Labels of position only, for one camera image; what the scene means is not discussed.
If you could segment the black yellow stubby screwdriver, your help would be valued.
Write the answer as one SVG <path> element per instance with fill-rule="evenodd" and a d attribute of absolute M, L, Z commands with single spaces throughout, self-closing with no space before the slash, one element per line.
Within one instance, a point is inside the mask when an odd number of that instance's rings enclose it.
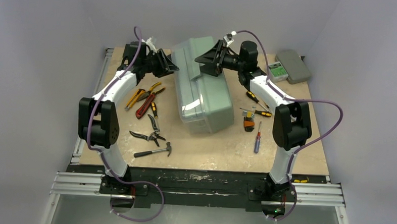
<path fill-rule="evenodd" d="M 254 101 L 255 103 L 257 103 L 258 105 L 260 105 L 265 111 L 268 111 L 268 108 L 264 105 L 262 105 L 262 103 L 260 103 L 260 101 L 258 100 L 258 98 L 251 92 L 251 91 L 247 91 L 246 95 L 249 99 L 251 99 L 252 101 Z"/>

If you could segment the orange hex key set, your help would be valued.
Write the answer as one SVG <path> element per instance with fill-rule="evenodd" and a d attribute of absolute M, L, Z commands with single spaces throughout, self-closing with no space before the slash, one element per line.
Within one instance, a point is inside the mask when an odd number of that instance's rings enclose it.
<path fill-rule="evenodd" d="M 243 127 L 246 132 L 252 132 L 255 129 L 255 114 L 251 110 L 241 108 L 243 116 Z"/>

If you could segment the translucent green tool box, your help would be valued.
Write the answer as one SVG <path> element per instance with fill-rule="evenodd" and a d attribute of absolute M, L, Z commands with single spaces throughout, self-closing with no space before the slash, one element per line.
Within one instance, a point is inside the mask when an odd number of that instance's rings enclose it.
<path fill-rule="evenodd" d="M 192 134 L 216 133 L 234 124 L 231 94 L 224 74 L 203 73 L 195 58 L 214 47 L 213 37 L 190 38 L 172 47 L 180 119 Z"/>

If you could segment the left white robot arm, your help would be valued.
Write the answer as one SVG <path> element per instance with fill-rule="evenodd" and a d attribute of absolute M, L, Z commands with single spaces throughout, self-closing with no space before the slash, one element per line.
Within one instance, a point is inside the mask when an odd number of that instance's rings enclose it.
<path fill-rule="evenodd" d="M 162 49 L 154 49 L 146 41 L 134 41 L 125 46 L 121 64 L 110 82 L 93 97 L 79 101 L 79 138 L 99 155 L 105 175 L 113 178 L 112 187 L 120 194 L 130 191 L 132 181 L 126 177 L 128 164 L 117 144 L 120 135 L 117 105 L 146 74 L 162 78 L 175 71 L 178 67 Z"/>

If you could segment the black handled screwdriver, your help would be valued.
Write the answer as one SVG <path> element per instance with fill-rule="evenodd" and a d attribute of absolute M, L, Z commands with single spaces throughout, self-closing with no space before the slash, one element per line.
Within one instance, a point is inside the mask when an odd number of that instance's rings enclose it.
<path fill-rule="evenodd" d="M 158 122 L 158 109 L 157 109 L 157 105 L 156 105 L 156 103 L 153 101 L 152 102 L 152 104 L 151 104 L 151 109 L 152 109 L 152 112 L 153 112 L 153 115 L 154 115 L 154 119 L 155 119 L 155 121 L 156 121 L 156 123 Z"/>

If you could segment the red black utility knife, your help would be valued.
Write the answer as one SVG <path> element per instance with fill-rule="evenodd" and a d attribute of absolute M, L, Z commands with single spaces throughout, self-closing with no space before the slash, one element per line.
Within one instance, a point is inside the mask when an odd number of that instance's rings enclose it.
<path fill-rule="evenodd" d="M 145 113 L 148 111 L 149 107 L 151 106 L 152 102 L 154 101 L 156 94 L 151 93 L 146 99 L 145 102 L 140 106 L 140 108 L 135 112 L 136 118 L 139 120 L 141 119 Z"/>

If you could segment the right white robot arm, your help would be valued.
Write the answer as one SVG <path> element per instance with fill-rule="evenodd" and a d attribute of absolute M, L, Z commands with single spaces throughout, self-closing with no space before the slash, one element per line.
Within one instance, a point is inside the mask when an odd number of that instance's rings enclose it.
<path fill-rule="evenodd" d="M 277 150 L 266 178 L 264 193 L 272 200 L 278 199 L 290 189 L 297 152 L 312 135 L 308 103 L 297 102 L 268 79 L 258 66 L 258 46 L 252 41 L 244 41 L 239 53 L 232 54 L 225 43 L 218 40 L 194 61 L 202 65 L 202 72 L 212 76 L 219 76 L 224 69 L 237 71 L 240 84 L 270 106 L 273 114 L 272 136 Z"/>

